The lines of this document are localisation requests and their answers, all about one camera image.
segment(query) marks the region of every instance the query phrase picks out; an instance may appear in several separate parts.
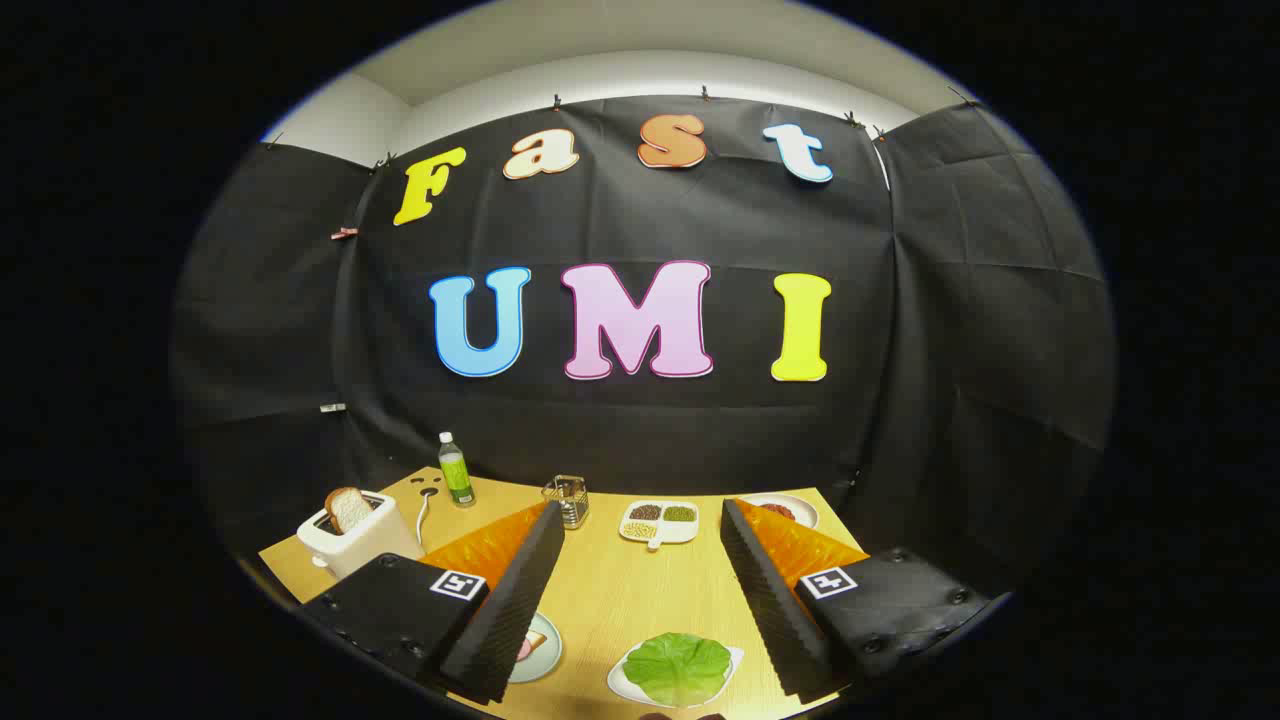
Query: table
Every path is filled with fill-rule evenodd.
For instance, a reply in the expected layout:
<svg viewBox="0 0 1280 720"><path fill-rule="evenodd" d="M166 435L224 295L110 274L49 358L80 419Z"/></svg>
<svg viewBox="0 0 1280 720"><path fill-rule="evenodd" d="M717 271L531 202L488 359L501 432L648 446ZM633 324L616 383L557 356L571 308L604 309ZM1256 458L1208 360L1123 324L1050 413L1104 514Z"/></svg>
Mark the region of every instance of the table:
<svg viewBox="0 0 1280 720"><path fill-rule="evenodd" d="M412 482L412 478L422 478ZM456 507L448 498L443 475L424 468L380 491L396 498L410 528L421 509L419 491L435 487L422 521L428 552L530 505L543 502L541 488L485 478L472 478L476 503ZM663 712L672 720L696 720L722 712L732 720L777 720L835 700L835 694L809 703L783 694L755 619L719 538L722 502L737 495L630 496L591 492L584 525L564 532L559 561L543 593L539 611L550 619L563 639L563 653L550 674L532 683L507 687L500 703L481 706L449 693L449 698L490 715L518 720L635 720L645 712ZM817 530L859 548L836 512L815 488L780 491L804 498L818 510ZM618 523L636 500L682 500L698 506L698 537L682 544L663 544L649 552L643 542L623 539ZM298 600L307 602L335 580L311 564L311 555L296 536L260 556ZM695 708L662 708L622 700L605 683L609 670L639 642L662 633L692 633L746 655L732 682L714 702Z"/></svg>

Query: ceiling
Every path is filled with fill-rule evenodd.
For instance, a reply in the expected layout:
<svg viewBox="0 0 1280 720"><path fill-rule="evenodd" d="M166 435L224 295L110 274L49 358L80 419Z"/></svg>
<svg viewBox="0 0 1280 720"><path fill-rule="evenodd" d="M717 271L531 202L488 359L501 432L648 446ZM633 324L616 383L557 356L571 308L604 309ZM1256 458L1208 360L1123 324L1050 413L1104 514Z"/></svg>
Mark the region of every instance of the ceiling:
<svg viewBox="0 0 1280 720"><path fill-rule="evenodd" d="M691 50L790 65L918 114L955 81L822 10L782 0L499 0L420 31L353 68L411 106L488 77L579 55Z"/></svg>

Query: white wall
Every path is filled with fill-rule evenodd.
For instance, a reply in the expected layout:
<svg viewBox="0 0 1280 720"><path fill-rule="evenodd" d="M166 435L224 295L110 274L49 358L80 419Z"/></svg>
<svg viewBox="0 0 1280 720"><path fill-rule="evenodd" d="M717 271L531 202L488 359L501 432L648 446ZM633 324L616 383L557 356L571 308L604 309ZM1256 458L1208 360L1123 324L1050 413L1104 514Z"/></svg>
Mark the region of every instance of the white wall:
<svg viewBox="0 0 1280 720"><path fill-rule="evenodd" d="M262 140L280 136L294 145L371 167L390 151L390 142L410 106L381 86L346 73L298 104Z"/></svg>
<svg viewBox="0 0 1280 720"><path fill-rule="evenodd" d="M840 81L787 65L713 53L637 50L582 55L521 68L445 92L413 108L392 152L489 120L562 102L630 95L700 95L794 105L835 117L852 111L858 122L882 129L916 113Z"/></svg>
<svg viewBox="0 0 1280 720"><path fill-rule="evenodd" d="M882 129L915 113L851 85L787 65L667 50L582 55L521 68L410 108L381 86L347 73L298 104L262 136L365 167L489 120L563 102L631 95L699 95L794 105Z"/></svg>

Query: white plate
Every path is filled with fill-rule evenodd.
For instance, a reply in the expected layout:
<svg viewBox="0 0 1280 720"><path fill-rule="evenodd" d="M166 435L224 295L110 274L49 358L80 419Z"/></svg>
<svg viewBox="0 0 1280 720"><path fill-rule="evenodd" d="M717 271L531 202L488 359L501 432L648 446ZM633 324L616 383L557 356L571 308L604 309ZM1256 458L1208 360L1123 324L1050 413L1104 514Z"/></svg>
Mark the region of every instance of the white plate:
<svg viewBox="0 0 1280 720"><path fill-rule="evenodd" d="M760 495L749 495L741 500L744 502L750 502L751 505L755 506L768 505L771 502L773 505L781 505L782 507L786 507L787 510L791 511L792 515L796 516L796 523L800 523L806 528L818 527L818 509L815 509L813 505L809 505L808 502L800 500L794 495L783 495L781 492L765 492Z"/></svg>
<svg viewBox="0 0 1280 720"><path fill-rule="evenodd" d="M631 511L641 505L657 505L659 515L657 520L632 520ZM660 512L666 512L668 507L689 507L694 511L694 521L687 520L663 520ZM622 528L627 527L627 523L641 523L645 525L655 525L657 534L652 538L634 538L622 532ZM698 506L692 502L681 502L677 500L637 500L627 509L622 511L622 521L618 523L618 534L635 542L648 542L649 550L658 550L659 544L673 543L673 542L689 542L698 536L698 527L701 523L701 512L698 511Z"/></svg>
<svg viewBox="0 0 1280 720"><path fill-rule="evenodd" d="M531 683L541 678L556 669L561 653L564 651L559 630L541 612L534 614L534 621L529 624L529 629L547 635L547 642L538 646L538 650L534 652L530 652L529 657L516 662L516 666L511 669L508 683Z"/></svg>
<svg viewBox="0 0 1280 720"><path fill-rule="evenodd" d="M609 689L613 691L614 694L625 700L643 702L645 705L654 705L658 707L673 708L673 706L671 705L660 705L649 700L649 696L644 694L644 691L640 688L640 685L628 680L627 674L622 671L622 664L627 661L627 656L630 656L632 652L636 651L636 648L639 648L643 644L644 644L643 642L636 643L635 647L628 650L626 655L622 656L622 660L618 660L618 664L613 666L613 670L609 670ZM712 702L716 702L716 698L718 698L721 694L724 693L724 688L728 687L728 682L733 679L733 673L737 673L737 666L742 664L742 656L746 655L746 652L740 647L726 646L724 650L728 651L728 670L724 671L724 684L721 685L719 692L712 696L710 700L700 705L691 705L690 707L701 707L703 705L709 705Z"/></svg>

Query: lettuce leaf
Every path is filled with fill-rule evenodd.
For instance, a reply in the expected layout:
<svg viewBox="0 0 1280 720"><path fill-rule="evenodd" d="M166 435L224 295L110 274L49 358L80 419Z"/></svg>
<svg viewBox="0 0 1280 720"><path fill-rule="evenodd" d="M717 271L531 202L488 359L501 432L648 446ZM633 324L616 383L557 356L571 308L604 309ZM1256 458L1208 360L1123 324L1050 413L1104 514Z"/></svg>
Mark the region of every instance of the lettuce leaf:
<svg viewBox="0 0 1280 720"><path fill-rule="evenodd" d="M650 638L627 655L622 673L649 696L673 707L701 705L724 685L728 650L684 633Z"/></svg>

